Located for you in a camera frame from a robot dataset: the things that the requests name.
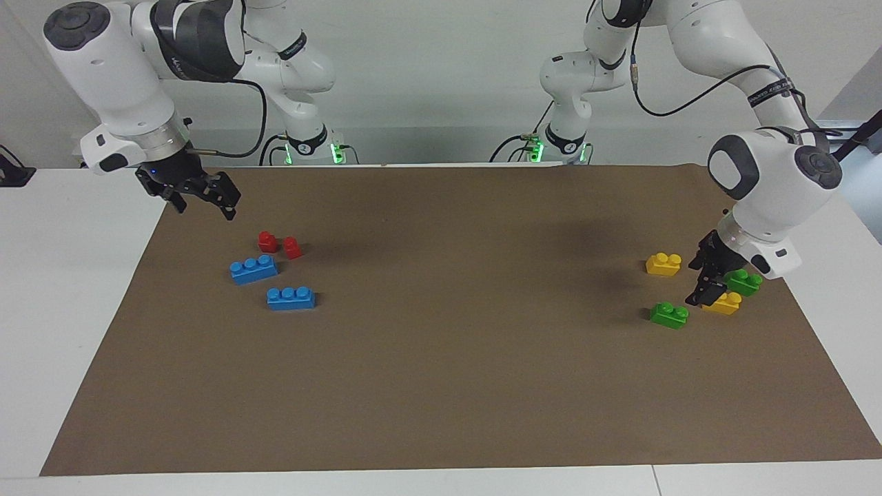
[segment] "blue lego brick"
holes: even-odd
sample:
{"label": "blue lego brick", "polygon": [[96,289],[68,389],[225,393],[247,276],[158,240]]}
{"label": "blue lego brick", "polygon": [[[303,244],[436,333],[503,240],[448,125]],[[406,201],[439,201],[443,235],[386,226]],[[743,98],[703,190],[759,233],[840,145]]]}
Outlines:
{"label": "blue lego brick", "polygon": [[279,275],[279,269],[276,268],[273,257],[262,255],[259,259],[247,259],[244,263],[233,262],[229,266],[229,274],[236,284],[242,286]]}
{"label": "blue lego brick", "polygon": [[309,288],[273,288],[266,292],[266,303],[274,312],[312,310],[316,307],[316,294]]}

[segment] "red lego brick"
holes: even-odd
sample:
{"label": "red lego brick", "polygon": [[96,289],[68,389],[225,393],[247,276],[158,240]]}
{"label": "red lego brick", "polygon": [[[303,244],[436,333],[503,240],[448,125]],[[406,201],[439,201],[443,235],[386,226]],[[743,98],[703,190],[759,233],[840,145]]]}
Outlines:
{"label": "red lego brick", "polygon": [[292,237],[285,238],[285,253],[287,254],[289,260],[297,259],[303,256],[303,252],[300,250],[300,245],[297,244],[297,240]]}
{"label": "red lego brick", "polygon": [[276,253],[279,250],[279,240],[267,231],[258,236],[258,246],[263,253]]}

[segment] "white table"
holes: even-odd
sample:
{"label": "white table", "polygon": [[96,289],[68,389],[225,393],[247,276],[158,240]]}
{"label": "white table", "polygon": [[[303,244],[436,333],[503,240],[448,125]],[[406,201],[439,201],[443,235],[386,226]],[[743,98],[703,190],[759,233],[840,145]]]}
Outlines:
{"label": "white table", "polygon": [[[881,461],[38,479],[162,208],[124,171],[0,190],[0,494],[882,494]],[[878,436],[882,247],[839,197],[793,238],[788,285]]]}

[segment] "white wall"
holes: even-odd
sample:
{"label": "white wall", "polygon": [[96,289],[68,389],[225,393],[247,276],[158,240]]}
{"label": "white wall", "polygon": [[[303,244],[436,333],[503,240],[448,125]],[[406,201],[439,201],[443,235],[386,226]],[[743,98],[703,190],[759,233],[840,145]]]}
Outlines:
{"label": "white wall", "polygon": [[[65,3],[0,0],[31,38],[29,43],[19,41],[19,46],[4,38],[2,59],[13,71],[29,74],[22,76],[24,81],[34,81],[27,85],[20,81],[0,95],[4,129],[7,109],[15,109],[24,119],[18,132],[7,136],[0,130],[0,138],[17,150],[30,150],[38,165],[64,165],[61,155],[73,147],[71,130],[92,124],[81,106],[69,103],[64,91],[57,89],[63,86],[57,75],[21,69],[28,60],[45,61],[42,23]],[[538,83],[539,66],[547,56],[584,48],[581,35],[589,3],[322,0],[298,2],[297,9],[310,42],[321,45],[338,68],[337,86],[318,96],[319,105],[328,124],[346,132],[363,160],[471,162],[487,160],[503,138],[533,128],[549,101]],[[814,114],[882,44],[878,0],[742,0],[742,4],[790,76],[809,95]],[[713,82],[679,65],[664,28],[647,29],[638,53],[641,90],[647,104],[656,109],[675,107]],[[0,70],[4,88],[8,72],[7,67]],[[39,78],[48,82],[39,83]],[[259,108],[253,92],[205,83],[165,85],[182,115],[196,120],[199,147],[239,151],[256,136]],[[42,103],[34,104],[34,99]],[[756,125],[744,96],[734,87],[665,120],[644,115],[627,87],[597,94],[592,103],[595,119],[589,139],[597,145],[597,162],[702,162],[720,135]],[[47,118],[53,115],[57,123],[50,126]],[[274,116],[271,125],[278,129],[280,120]],[[45,148],[37,149],[34,143]]]}
{"label": "white wall", "polygon": [[95,124],[46,50],[0,0],[0,143],[27,165],[77,167],[71,151]]}
{"label": "white wall", "polygon": [[822,119],[866,121],[882,109],[882,49],[844,87],[821,113]]}
{"label": "white wall", "polygon": [[840,192],[882,243],[882,155],[859,147],[842,163]]}

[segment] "green lego brick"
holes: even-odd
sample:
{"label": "green lego brick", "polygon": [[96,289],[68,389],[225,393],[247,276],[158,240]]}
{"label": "green lego brick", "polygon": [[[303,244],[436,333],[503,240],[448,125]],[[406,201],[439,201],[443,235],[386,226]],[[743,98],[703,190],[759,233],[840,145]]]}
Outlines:
{"label": "green lego brick", "polygon": [[649,312],[649,319],[660,326],[680,329],[686,325],[689,311],[683,306],[674,308],[670,303],[659,303]]}
{"label": "green lego brick", "polygon": [[743,297],[752,297],[759,291],[763,283],[761,275],[747,274],[744,269],[739,269],[726,274],[724,278],[729,289]]}

